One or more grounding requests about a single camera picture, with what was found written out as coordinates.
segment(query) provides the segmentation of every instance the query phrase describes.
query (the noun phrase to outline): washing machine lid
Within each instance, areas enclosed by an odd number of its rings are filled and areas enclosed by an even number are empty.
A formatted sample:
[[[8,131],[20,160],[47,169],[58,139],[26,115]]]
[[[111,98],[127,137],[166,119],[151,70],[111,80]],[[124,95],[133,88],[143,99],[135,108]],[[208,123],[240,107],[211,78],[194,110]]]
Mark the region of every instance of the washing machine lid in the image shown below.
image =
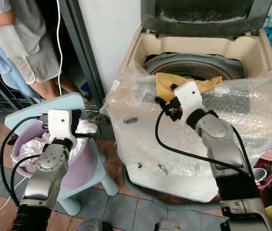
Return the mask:
[[[141,0],[141,24],[160,35],[236,36],[263,27],[272,0]]]

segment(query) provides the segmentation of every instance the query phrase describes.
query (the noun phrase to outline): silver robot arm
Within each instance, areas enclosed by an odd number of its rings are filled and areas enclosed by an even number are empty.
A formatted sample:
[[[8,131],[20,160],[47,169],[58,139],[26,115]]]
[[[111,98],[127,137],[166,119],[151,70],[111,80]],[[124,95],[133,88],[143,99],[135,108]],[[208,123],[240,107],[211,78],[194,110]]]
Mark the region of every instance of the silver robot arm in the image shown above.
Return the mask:
[[[37,169],[30,178],[12,231],[45,231],[55,205],[62,178],[68,170],[69,152],[77,145],[76,129],[80,110],[50,110],[48,127],[53,142],[44,148]],[[78,134],[77,137],[90,137]]]
[[[173,121],[180,119],[183,126],[187,123],[196,131],[207,147],[208,158],[231,164],[245,173],[210,163],[219,188],[222,213],[229,217],[220,225],[221,230],[272,231],[259,190],[254,179],[248,176],[247,162],[234,142],[232,126],[202,105],[195,82],[171,88],[175,98],[170,102],[156,99],[166,115]]]

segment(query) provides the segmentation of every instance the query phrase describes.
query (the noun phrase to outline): light blue towel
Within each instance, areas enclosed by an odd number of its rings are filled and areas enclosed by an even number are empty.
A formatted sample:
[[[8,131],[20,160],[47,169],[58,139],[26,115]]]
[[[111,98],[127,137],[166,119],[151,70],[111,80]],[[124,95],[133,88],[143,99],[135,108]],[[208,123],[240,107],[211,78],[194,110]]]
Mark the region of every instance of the light blue towel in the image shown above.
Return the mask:
[[[32,98],[36,102],[40,102],[40,96],[29,85],[26,84],[18,69],[6,57],[4,51],[0,47],[0,74],[3,82],[10,88],[21,91],[26,96]]]

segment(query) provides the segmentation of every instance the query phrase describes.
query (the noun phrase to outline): light blue stool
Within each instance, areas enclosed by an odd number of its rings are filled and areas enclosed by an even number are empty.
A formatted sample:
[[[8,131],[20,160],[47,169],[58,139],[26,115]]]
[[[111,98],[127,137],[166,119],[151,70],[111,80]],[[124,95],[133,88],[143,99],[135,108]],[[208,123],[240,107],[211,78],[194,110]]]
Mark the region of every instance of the light blue stool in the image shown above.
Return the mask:
[[[12,113],[5,118],[5,125],[12,129],[19,121],[29,116],[37,116],[40,113],[47,113],[50,109],[80,109],[82,110],[81,118],[86,119],[85,106],[83,103],[82,96],[79,93],[71,93],[61,97],[57,97],[52,100],[47,100],[42,103],[38,103],[36,105],[27,107],[18,112]],[[23,123],[15,133],[20,135],[28,126],[34,123],[35,120],[29,120]],[[61,186],[61,190],[59,192],[57,201],[61,204],[61,206],[65,209],[65,211],[71,215],[76,215],[80,209],[80,202],[70,198],[72,195],[75,195],[78,192],[81,192],[99,182],[104,186],[106,193],[109,196],[116,195],[118,193],[117,184],[107,175],[105,168],[103,166],[102,158],[103,156],[98,151],[94,140],[90,139],[90,145],[92,152],[94,154],[96,160],[96,169],[92,178],[80,186],[77,189],[68,189]]]

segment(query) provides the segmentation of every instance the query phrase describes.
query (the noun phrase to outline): pink plastic basket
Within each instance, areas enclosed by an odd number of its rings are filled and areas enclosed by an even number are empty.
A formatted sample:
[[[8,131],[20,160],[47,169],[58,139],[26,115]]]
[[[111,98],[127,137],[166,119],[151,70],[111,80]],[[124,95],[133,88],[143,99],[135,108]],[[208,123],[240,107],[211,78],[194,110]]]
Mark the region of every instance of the pink plastic basket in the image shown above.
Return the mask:
[[[35,137],[41,137],[44,132],[48,132],[41,127],[41,123],[36,122],[29,126],[18,137],[14,147],[12,156],[18,156],[21,145],[34,139]],[[84,185],[93,176],[96,167],[96,161],[91,150],[91,145],[88,140],[84,142],[79,153],[70,161],[68,171],[63,177],[61,185],[70,188],[77,189]],[[23,167],[18,167],[17,172],[24,177],[30,178],[32,174],[26,172]]]

